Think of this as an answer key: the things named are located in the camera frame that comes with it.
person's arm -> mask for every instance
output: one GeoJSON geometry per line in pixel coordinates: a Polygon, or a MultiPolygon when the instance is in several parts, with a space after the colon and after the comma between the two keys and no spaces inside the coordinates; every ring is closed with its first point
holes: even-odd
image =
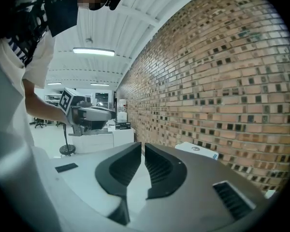
{"type": "Polygon", "coordinates": [[[59,107],[47,104],[34,93],[35,85],[32,82],[23,79],[23,84],[25,88],[26,110],[28,114],[40,119],[55,120],[69,124],[65,114],[59,107]]]}

black box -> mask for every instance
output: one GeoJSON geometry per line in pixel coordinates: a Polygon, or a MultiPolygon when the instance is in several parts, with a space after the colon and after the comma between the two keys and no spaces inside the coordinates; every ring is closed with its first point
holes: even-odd
{"type": "Polygon", "coordinates": [[[116,128],[116,130],[131,129],[131,123],[130,122],[120,122],[120,120],[119,120],[119,121],[116,121],[115,128],[116,128]]]}

white floor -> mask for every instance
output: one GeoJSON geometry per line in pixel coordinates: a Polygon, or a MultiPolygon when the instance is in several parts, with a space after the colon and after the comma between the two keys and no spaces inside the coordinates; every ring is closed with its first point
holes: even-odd
{"type": "MultiPolygon", "coordinates": [[[[44,149],[50,158],[60,157],[59,149],[66,144],[63,134],[63,127],[55,126],[54,124],[48,124],[46,127],[41,128],[35,125],[30,125],[32,136],[36,147],[44,149]]],[[[67,141],[68,144],[72,143],[72,137],[69,133],[73,133],[72,127],[67,127],[67,141]]]]}
{"type": "MultiPolygon", "coordinates": [[[[63,127],[56,127],[54,124],[49,124],[46,127],[37,127],[30,125],[35,146],[44,149],[49,158],[59,158],[61,154],[59,149],[65,145],[63,127]]],[[[67,127],[68,144],[72,143],[72,127],[67,127]]],[[[150,177],[147,168],[145,167],[145,158],[142,155],[142,162],[135,176],[131,180],[127,188],[127,201],[130,219],[133,220],[146,204],[147,190],[151,188],[150,177]]]]}

white ceiling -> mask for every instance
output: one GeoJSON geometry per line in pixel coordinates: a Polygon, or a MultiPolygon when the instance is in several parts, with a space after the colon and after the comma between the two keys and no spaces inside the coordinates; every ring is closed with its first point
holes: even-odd
{"type": "Polygon", "coordinates": [[[90,83],[106,83],[109,87],[105,89],[116,90],[147,42],[189,1],[122,0],[114,11],[108,7],[79,9],[77,26],[56,37],[46,83],[62,82],[60,87],[52,86],[59,89],[94,88],[90,83]],[[114,50],[115,56],[75,54],[74,47],[114,50]]]}

fluorescent light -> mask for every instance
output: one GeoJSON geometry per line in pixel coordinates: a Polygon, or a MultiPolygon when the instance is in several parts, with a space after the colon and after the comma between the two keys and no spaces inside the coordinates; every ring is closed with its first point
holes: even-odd
{"type": "Polygon", "coordinates": [[[47,85],[60,85],[62,83],[48,83],[47,85]]]}
{"type": "Polygon", "coordinates": [[[98,48],[81,48],[75,47],[73,48],[74,53],[87,53],[87,54],[98,54],[98,55],[107,55],[107,56],[114,56],[115,52],[112,50],[104,50],[98,48]]]}
{"type": "Polygon", "coordinates": [[[108,84],[91,83],[93,86],[109,86],[108,84]]]}

